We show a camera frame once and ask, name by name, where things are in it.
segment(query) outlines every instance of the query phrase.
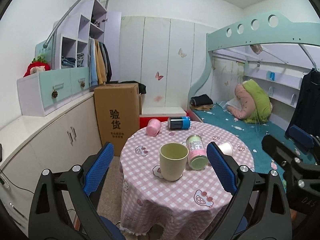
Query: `pink checkered tablecloth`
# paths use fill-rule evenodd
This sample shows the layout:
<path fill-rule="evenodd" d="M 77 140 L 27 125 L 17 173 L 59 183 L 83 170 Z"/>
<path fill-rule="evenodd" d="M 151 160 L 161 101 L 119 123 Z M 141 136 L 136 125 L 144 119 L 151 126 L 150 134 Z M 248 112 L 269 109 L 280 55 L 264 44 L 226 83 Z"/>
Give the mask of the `pink checkered tablecloth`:
<path fill-rule="evenodd" d="M 237 136 L 217 126 L 192 121 L 189 130 L 170 131 L 167 122 L 163 122 L 156 137 L 146 135 L 146 128 L 143 128 L 128 139 L 121 152 L 123 230 L 144 235 L 152 226 L 160 224 L 164 227 L 161 240 L 172 240 L 176 235 L 195 240 L 205 238 L 218 222 L 231 194 L 224 191 L 211 166 L 192 171 L 187 165 L 176 182 L 168 182 L 161 176 L 160 147 L 170 142 L 185 145 L 193 134 L 201 135 L 204 146 L 211 141 L 218 145 L 229 142 L 236 162 L 253 168 L 247 146 Z"/>

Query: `bed sheet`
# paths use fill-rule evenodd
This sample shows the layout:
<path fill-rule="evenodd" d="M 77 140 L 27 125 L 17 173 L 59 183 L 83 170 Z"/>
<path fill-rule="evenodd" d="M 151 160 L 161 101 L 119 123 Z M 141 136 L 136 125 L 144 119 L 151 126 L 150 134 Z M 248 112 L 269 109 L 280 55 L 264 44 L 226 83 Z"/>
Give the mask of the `bed sheet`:
<path fill-rule="evenodd" d="M 277 170 L 281 176 L 284 187 L 286 186 L 286 182 L 283 179 L 284 170 L 262 149 L 261 141 L 265 135 L 271 134 L 274 136 L 295 152 L 305 163 L 315 163 L 310 153 L 299 149 L 291 139 L 286 139 L 284 137 L 285 131 L 270 121 L 264 124 L 245 123 L 235 118 L 231 113 L 217 104 L 213 105 L 210 111 L 194 110 L 193 112 L 202 119 L 203 122 L 221 127 L 239 137 L 239 139 L 247 145 L 253 156 L 255 171 L 268 173 L 270 170 Z"/>

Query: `tablecloth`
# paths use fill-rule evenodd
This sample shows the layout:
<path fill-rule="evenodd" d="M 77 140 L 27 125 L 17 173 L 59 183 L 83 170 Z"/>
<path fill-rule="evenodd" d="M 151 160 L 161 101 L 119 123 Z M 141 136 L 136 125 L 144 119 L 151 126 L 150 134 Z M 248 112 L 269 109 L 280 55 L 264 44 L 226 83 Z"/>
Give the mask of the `tablecloth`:
<path fill-rule="evenodd" d="M 185 145 L 193 134 L 201 135 L 205 147 L 212 141 L 217 145 L 229 142 L 236 162 L 254 169 L 248 147 L 236 135 L 217 126 L 192 121 L 189 130 L 170 131 L 167 122 L 163 122 L 156 137 L 148 136 L 143 128 L 128 139 L 120 157 L 123 230 L 144 235 L 160 224 L 164 227 L 161 240 L 171 240 L 176 235 L 195 240 L 205 238 L 218 222 L 231 194 L 224 191 L 210 165 L 201 171 L 192 171 L 186 165 L 176 182 L 161 176 L 160 147 L 170 142 Z"/>

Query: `red plush toy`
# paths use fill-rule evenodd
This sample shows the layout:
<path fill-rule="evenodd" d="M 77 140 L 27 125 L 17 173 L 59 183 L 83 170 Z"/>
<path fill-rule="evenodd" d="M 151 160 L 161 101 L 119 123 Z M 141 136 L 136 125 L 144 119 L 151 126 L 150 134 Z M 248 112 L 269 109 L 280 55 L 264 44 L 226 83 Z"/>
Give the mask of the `red plush toy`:
<path fill-rule="evenodd" d="M 37 71 L 35 70 L 35 68 L 40 68 L 40 67 L 41 67 L 41 71 L 48 71 L 51 69 L 50 66 L 47 64 L 47 61 L 44 60 L 43 57 L 39 56 L 37 59 L 35 58 L 33 59 L 32 63 L 28 66 L 27 71 L 23 77 L 36 73 Z"/>

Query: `floor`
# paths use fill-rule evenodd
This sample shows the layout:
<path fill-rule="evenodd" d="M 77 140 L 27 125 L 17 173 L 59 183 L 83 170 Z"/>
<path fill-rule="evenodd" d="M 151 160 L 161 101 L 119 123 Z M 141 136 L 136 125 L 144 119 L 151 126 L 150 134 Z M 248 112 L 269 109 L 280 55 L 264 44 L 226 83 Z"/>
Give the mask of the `floor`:
<path fill-rule="evenodd" d="M 121 216 L 122 181 L 119 173 L 120 157 L 114 157 L 101 192 L 98 214 L 106 217 L 115 225 Z M 127 240 L 158 240 L 162 234 L 162 227 L 155 225 L 146 236 L 134 236 L 123 232 Z"/>

